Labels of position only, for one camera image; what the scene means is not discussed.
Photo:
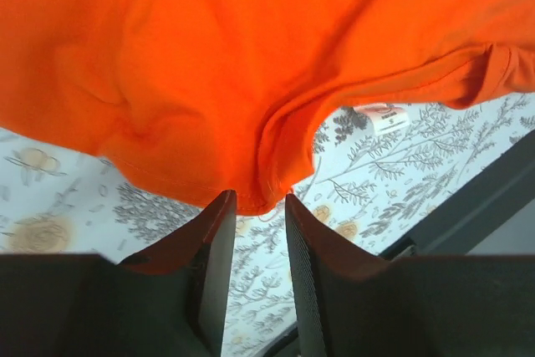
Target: seam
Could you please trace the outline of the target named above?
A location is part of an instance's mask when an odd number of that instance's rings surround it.
[[[467,60],[465,63],[461,64],[459,67],[457,67],[457,68],[445,73],[443,76],[441,76],[438,79],[434,79],[432,81],[428,81],[426,83],[417,85],[416,87],[410,87],[410,88],[407,88],[407,89],[397,90],[397,91],[395,91],[395,94],[403,94],[403,93],[415,92],[418,89],[423,89],[425,87],[429,87],[429,86],[432,86],[432,85],[435,85],[435,84],[439,84],[443,79],[446,79],[450,75],[454,74],[457,70],[463,69],[468,64],[473,63],[474,60],[476,60],[476,58]],[[449,84],[449,83],[442,83],[442,85],[440,85],[440,87],[442,87],[444,85],[447,85],[447,84]],[[378,95],[378,96],[392,96],[392,95],[393,95],[392,93],[389,93],[389,94],[382,94],[382,95]]]
[[[508,52],[507,64],[505,66],[505,69],[503,70],[502,77],[500,77],[500,79],[496,82],[496,86],[494,87],[494,89],[490,93],[491,96],[494,96],[494,94],[498,91],[498,88],[500,88],[500,86],[502,84],[502,81],[505,78],[506,72],[509,70],[509,67],[511,66],[511,59],[512,59],[511,49],[507,48],[507,52]]]
[[[173,185],[178,185],[178,186],[188,186],[188,187],[199,188],[199,189],[202,189],[202,190],[208,190],[208,191],[214,192],[216,195],[219,194],[222,191],[227,190],[227,189],[216,189],[216,188],[209,187],[209,186],[200,186],[200,185],[194,184],[194,183],[188,183],[188,182],[185,182],[185,181],[177,181],[177,180],[167,179],[165,177],[160,177],[160,176],[155,175],[154,173],[151,173],[149,171],[146,171],[145,169],[142,169],[142,168],[140,168],[140,167],[138,167],[136,165],[133,165],[132,163],[124,160],[123,158],[121,158],[120,156],[117,156],[116,154],[109,154],[109,155],[110,155],[110,158],[116,159],[117,161],[120,161],[120,162],[124,163],[125,165],[127,165],[128,167],[130,167],[132,169],[135,169],[137,171],[141,171],[141,172],[145,173],[146,175],[150,176],[153,180],[163,181],[163,182],[171,183]],[[177,193],[174,192],[174,191],[170,191],[170,194],[177,194]],[[248,199],[248,200],[253,200],[255,198],[253,196],[249,196],[248,194],[240,194],[238,192],[237,192],[237,197],[238,198],[242,198],[242,199]],[[202,202],[202,203],[206,202],[206,200],[201,200],[199,198],[189,197],[189,199],[192,200],[192,201],[198,201],[198,202]],[[263,207],[265,207],[267,205],[268,205],[268,202],[264,202],[263,204],[254,203],[254,207],[251,207],[251,208],[242,208],[242,207],[240,207],[239,209],[241,211],[256,211],[257,209],[263,208]]]

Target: size label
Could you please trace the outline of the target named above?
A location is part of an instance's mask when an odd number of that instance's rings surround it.
[[[387,104],[371,104],[356,106],[353,109],[368,116],[374,126],[375,135],[385,135],[410,124],[409,114],[403,108],[389,107]]]

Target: care tag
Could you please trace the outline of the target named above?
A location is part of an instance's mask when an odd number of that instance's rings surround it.
[[[403,108],[389,107],[387,104],[370,104],[356,106],[353,109],[368,116],[374,126],[375,135],[385,135],[410,124],[409,114]]]

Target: gray leaf print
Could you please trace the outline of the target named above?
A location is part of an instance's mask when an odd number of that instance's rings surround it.
[[[283,255],[279,254],[274,259],[272,259],[269,263],[267,263],[266,268],[267,269],[279,269],[282,267],[288,266],[288,257],[284,257]]]
[[[369,201],[370,192],[375,191],[376,184],[364,181],[357,185],[354,181],[349,183],[339,184],[334,180],[329,180],[333,184],[333,190],[328,198],[334,196],[334,202],[352,203],[353,205],[363,206]]]
[[[9,187],[0,186],[0,198],[2,198],[4,201],[9,201],[10,197],[11,197],[11,192],[9,191]]]
[[[16,140],[18,138],[18,135],[15,134],[6,134],[6,135],[0,135],[0,142],[9,142]]]
[[[104,204],[95,205],[91,209],[89,209],[89,212],[100,212],[104,209]]]
[[[370,223],[368,228],[360,233],[362,238],[367,238],[370,236],[378,236],[384,232],[390,226],[390,221],[378,221]]]
[[[329,142],[329,136],[327,135],[328,128],[329,127],[327,126],[327,124],[323,122],[316,131],[312,145],[312,151],[314,154],[325,152],[324,143]]]
[[[347,140],[348,135],[352,135],[354,130],[365,130],[368,126],[369,119],[362,113],[355,112],[353,108],[343,107],[344,112],[341,116],[333,119],[333,122],[338,126],[334,129],[337,134],[335,145]]]
[[[67,189],[63,192],[56,192],[54,194],[54,202],[47,210],[47,214],[52,216],[61,215],[62,213],[68,212],[74,208],[74,205],[68,204],[68,198],[75,193],[78,189],[76,188],[79,183],[82,181],[81,177],[77,177]]]
[[[441,156],[446,149],[444,146],[437,146],[434,141],[428,144],[418,145],[411,148],[402,158],[396,163],[403,163],[405,166],[414,166],[419,171],[434,170],[438,166],[442,166],[444,157]],[[446,153],[452,152],[455,149],[455,145],[452,145]]]
[[[404,204],[400,204],[400,209],[403,209],[400,217],[403,219],[412,218],[424,204],[441,194],[443,189],[450,185],[456,174],[456,165],[454,165],[443,175],[438,176],[436,173],[432,173],[425,176],[422,182],[412,186],[406,192],[403,199]]]
[[[28,168],[23,167],[23,169],[20,171],[20,176],[23,181],[23,184],[25,186],[29,186],[32,180],[32,172]]]
[[[126,239],[124,238],[124,239],[120,242],[119,246],[117,247],[117,251],[123,251],[123,248],[125,248],[125,245],[126,245]]]
[[[227,319],[225,321],[225,329],[229,329],[231,328],[232,326],[234,326],[235,324],[237,324],[238,322],[240,322],[239,319],[236,319],[236,318],[233,318],[233,319]]]
[[[101,184],[99,186],[99,194],[100,196],[104,196],[104,197],[108,196],[108,187],[105,186],[104,184]]]
[[[200,209],[157,196],[123,183],[117,187],[120,205],[114,207],[115,221],[145,242],[154,242],[199,214]]]
[[[367,213],[366,211],[360,211],[356,215],[353,215],[353,219],[357,220],[357,219],[360,219],[361,217],[365,217],[366,213]]]
[[[511,142],[512,145],[515,145],[522,139],[521,135],[511,135],[509,136],[509,142]]]
[[[405,210],[405,204],[403,202],[395,202],[394,204],[386,207],[383,210],[383,213],[379,215],[379,219],[383,219],[383,220],[386,219],[386,220],[391,221],[392,218],[397,217],[404,210]]]
[[[240,273],[252,261],[252,257],[259,250],[273,253],[280,243],[280,236],[284,230],[284,217],[277,217],[259,227],[251,227],[249,235],[252,241],[248,244],[239,245],[234,248],[232,259],[232,271]]]
[[[400,176],[404,175],[403,168],[393,166],[387,163],[375,162],[369,168],[369,173],[374,175],[374,179],[389,179],[389,180],[398,180]]]
[[[292,311],[291,307],[282,307],[275,314],[268,314],[262,321],[257,321],[253,327],[260,334],[271,334],[278,326],[284,323],[284,316]]]
[[[99,161],[102,163],[102,165],[104,165],[102,167],[102,170],[100,171],[100,174],[101,175],[105,175],[106,173],[108,173],[111,169],[114,169],[115,166],[113,163],[111,163],[111,161],[108,161],[107,159],[105,158],[101,158],[99,159]]]
[[[528,130],[535,130],[535,116],[521,117],[520,124],[526,127]]]
[[[471,143],[471,154],[468,156],[468,160],[462,167],[457,178],[457,182],[463,176],[465,169],[483,152],[490,150],[496,145],[496,142],[491,140],[492,135],[498,132],[502,127],[508,127],[512,123],[512,112],[525,108],[529,102],[526,95],[522,95],[511,104],[511,97],[504,98],[503,104],[500,106],[496,119],[489,123],[486,121],[483,126],[476,133],[475,140]]]

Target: white background with botanical print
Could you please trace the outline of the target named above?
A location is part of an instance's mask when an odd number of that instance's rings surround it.
[[[535,130],[535,95],[469,110],[402,105],[408,128],[380,137],[337,110],[319,128],[316,171],[294,190],[323,223],[379,253]],[[199,209],[134,188],[105,159],[0,129],[0,251],[100,252],[112,261]],[[295,321],[283,204],[239,217],[222,355],[256,355]]]

